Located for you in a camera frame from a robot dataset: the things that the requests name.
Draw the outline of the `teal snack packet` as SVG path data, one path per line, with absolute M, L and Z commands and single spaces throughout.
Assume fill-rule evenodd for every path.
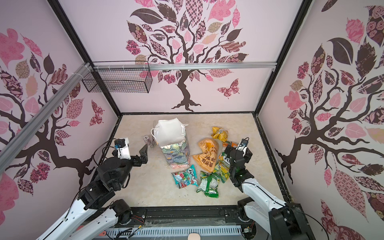
M 172 177 L 178 189 L 185 188 L 189 185 L 198 186 L 197 173 L 194 165 L 191 165 L 184 171 L 172 173 Z

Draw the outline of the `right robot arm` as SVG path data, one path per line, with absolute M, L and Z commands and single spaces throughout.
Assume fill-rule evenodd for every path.
M 272 240 L 314 240 L 315 236 L 300 204 L 286 203 L 264 188 L 246 169 L 252 157 L 246 146 L 227 146 L 230 180 L 248 198 L 238 202 L 242 219 L 256 222 Z

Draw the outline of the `orange snack bag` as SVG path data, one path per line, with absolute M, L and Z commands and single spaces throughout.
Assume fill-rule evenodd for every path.
M 198 146 L 202 153 L 193 155 L 193 159 L 205 172 L 212 173 L 218 160 L 219 144 L 212 138 L 205 138 Z

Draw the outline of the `colourful paper bag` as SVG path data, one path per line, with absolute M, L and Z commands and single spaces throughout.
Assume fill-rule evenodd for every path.
M 173 169 L 186 168 L 190 165 L 187 126 L 174 118 L 155 122 L 151 130 L 151 135 L 165 156 L 167 164 Z

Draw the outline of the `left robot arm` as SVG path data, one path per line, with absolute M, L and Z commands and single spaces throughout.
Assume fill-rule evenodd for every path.
M 80 191 L 69 209 L 39 239 L 92 240 L 116 224 L 138 221 L 124 200 L 104 207 L 116 192 L 128 185 L 132 168 L 148 162 L 147 145 L 141 148 L 139 155 L 129 156 L 128 153 L 128 146 L 115 149 L 113 157 L 97 167 L 95 179 Z

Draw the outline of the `yellow snack packet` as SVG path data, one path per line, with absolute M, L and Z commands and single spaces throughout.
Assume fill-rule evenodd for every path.
M 211 137 L 213 139 L 220 140 L 221 142 L 226 142 L 228 140 L 228 131 L 219 127 L 212 127 L 213 133 Z

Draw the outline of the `green snack bag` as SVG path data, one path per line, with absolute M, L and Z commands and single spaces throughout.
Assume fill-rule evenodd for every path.
M 222 183 L 225 183 L 230 177 L 230 162 L 227 154 L 222 152 L 219 156 L 219 160 L 214 168 L 214 174 L 220 177 Z
M 218 186 L 221 181 L 221 177 L 217 173 L 205 173 L 200 172 L 201 183 L 197 188 L 197 193 L 203 192 L 206 197 L 218 198 L 219 191 Z

